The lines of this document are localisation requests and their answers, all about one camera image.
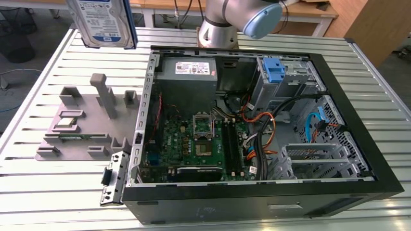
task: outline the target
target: blue drive latch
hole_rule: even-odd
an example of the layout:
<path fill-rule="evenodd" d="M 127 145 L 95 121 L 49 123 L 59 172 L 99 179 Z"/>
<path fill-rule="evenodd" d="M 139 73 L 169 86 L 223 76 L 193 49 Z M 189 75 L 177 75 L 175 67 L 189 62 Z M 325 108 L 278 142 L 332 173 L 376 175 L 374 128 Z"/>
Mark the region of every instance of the blue drive latch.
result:
<path fill-rule="evenodd" d="M 286 67 L 278 58 L 264 58 L 265 70 L 272 83 L 281 83 L 286 76 Z"/>

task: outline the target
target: metal bracket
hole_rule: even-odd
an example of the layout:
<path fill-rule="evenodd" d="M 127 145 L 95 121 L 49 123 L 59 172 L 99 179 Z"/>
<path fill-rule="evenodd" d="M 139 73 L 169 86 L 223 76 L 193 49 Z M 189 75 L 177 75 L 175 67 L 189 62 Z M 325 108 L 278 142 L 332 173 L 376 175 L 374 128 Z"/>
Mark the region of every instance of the metal bracket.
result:
<path fill-rule="evenodd" d="M 122 194 L 126 183 L 126 172 L 130 154 L 118 152 L 113 154 L 110 165 L 105 169 L 102 184 L 105 185 L 101 206 L 123 205 Z"/>

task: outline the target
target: hard drive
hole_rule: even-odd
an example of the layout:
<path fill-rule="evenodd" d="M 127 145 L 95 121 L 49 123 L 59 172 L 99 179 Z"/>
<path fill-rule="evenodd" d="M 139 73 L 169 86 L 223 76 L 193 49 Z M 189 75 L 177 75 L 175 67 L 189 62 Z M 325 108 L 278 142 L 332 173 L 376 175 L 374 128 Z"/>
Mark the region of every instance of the hard drive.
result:
<path fill-rule="evenodd" d="M 67 0 L 67 4 L 87 47 L 137 48 L 129 0 Z"/>

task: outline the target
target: motherboard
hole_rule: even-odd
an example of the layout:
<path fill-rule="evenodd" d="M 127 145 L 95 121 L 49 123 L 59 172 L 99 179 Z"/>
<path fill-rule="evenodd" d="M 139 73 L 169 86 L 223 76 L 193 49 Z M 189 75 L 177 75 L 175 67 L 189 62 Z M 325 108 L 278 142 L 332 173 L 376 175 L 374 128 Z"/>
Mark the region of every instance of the motherboard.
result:
<path fill-rule="evenodd" d="M 147 152 L 146 182 L 239 181 L 245 172 L 242 140 L 247 125 L 209 114 L 165 123 L 161 151 Z"/>

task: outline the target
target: ram slot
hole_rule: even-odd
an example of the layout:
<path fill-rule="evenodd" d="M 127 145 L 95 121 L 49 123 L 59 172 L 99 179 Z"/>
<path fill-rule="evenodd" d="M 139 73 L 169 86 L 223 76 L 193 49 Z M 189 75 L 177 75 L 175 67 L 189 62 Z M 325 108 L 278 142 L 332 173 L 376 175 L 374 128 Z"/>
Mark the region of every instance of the ram slot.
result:
<path fill-rule="evenodd" d="M 223 124 L 223 148 L 226 156 L 226 172 L 235 176 L 242 172 L 239 138 L 235 123 Z"/>

